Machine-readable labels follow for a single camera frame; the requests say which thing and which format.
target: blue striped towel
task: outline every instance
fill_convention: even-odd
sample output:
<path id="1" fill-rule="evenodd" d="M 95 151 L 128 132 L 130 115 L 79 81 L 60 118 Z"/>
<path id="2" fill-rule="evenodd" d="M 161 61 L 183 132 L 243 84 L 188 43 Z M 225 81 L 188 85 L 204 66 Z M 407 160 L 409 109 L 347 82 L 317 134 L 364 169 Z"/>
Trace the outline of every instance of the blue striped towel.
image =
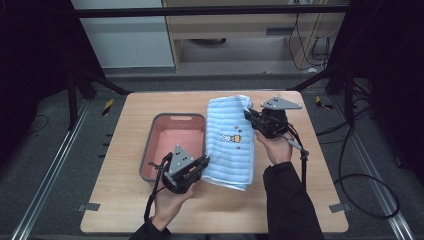
<path id="1" fill-rule="evenodd" d="M 206 155 L 209 165 L 202 179 L 245 191 L 253 181 L 255 139 L 244 110 L 250 97 L 237 95 L 209 101 L 206 119 Z"/>

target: wall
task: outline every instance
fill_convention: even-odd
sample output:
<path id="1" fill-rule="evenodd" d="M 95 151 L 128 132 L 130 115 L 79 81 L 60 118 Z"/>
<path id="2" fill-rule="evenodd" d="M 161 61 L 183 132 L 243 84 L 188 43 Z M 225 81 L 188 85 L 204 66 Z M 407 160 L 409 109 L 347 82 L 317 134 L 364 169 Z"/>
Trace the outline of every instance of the wall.
<path id="1" fill-rule="evenodd" d="M 75 9 L 162 7 L 160 0 L 72 0 Z M 174 67 L 164 17 L 81 19 L 104 69 Z"/>

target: table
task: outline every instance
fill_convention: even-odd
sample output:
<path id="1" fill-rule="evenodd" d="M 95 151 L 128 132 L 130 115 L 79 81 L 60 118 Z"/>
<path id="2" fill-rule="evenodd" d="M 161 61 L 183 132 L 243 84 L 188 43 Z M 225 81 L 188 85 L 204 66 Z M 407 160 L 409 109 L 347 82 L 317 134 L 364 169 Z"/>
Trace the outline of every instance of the table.
<path id="1" fill-rule="evenodd" d="M 254 109 L 260 103 L 280 96 L 304 106 L 299 92 L 226 91 L 226 92 L 148 92 L 127 97 L 110 147 L 100 170 L 90 203 L 100 204 L 98 211 L 87 210 L 81 230 L 86 233 L 134 232 L 143 224 L 143 214 L 151 186 L 141 179 L 139 166 L 153 118 L 159 113 L 200 113 L 206 117 L 208 101 L 233 95 L 250 96 Z M 323 232 L 340 233 L 348 229 L 344 212 L 332 213 L 329 205 L 340 202 L 330 173 L 303 107 L 287 110 L 287 116 L 310 152 L 307 189 L 315 206 Z M 189 199 L 168 226 L 174 233 L 266 233 L 266 194 L 262 175 L 270 165 L 262 144 L 256 141 L 255 174 L 247 191 L 238 191 L 200 181 L 195 196 Z M 298 151 L 293 164 L 300 174 Z"/>

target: metal bracket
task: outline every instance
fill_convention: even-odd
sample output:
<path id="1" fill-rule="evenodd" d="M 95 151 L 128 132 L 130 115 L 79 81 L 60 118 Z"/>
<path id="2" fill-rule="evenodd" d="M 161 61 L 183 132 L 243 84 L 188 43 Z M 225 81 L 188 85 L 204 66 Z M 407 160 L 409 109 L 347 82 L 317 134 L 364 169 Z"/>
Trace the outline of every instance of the metal bracket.
<path id="1" fill-rule="evenodd" d="M 171 165 L 169 166 L 169 175 L 173 176 L 193 162 L 194 158 L 188 154 L 180 145 L 175 146 L 174 155 L 172 155 Z"/>
<path id="2" fill-rule="evenodd" d="M 338 204 L 330 205 L 329 208 L 332 213 L 336 213 L 340 211 L 347 212 L 353 209 L 349 203 L 338 203 Z"/>
<path id="3" fill-rule="evenodd" d="M 261 107 L 271 110 L 302 109 L 302 105 L 287 101 L 277 96 L 261 103 Z"/>

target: cabinet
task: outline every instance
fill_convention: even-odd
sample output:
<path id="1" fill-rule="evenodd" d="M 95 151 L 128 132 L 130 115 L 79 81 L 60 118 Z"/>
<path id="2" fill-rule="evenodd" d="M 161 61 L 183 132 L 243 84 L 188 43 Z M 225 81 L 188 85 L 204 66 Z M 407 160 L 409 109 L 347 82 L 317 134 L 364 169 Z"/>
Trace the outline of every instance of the cabinet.
<path id="1" fill-rule="evenodd" d="M 202 7 L 202 6 L 255 6 L 284 5 L 290 0 L 162 0 L 164 7 Z M 341 4 L 348 0 L 312 0 L 312 4 Z M 306 66 L 307 55 L 318 34 L 326 36 L 337 33 L 344 13 L 304 13 L 299 14 L 298 29 L 300 38 L 293 34 L 291 51 L 298 67 Z M 245 37 L 288 36 L 292 33 L 296 14 L 246 14 L 212 16 L 169 16 L 166 17 L 169 38 L 176 69 L 179 69 L 179 56 L 182 41 L 185 39 L 217 39 Z M 281 34 L 269 34 L 277 30 Z"/>

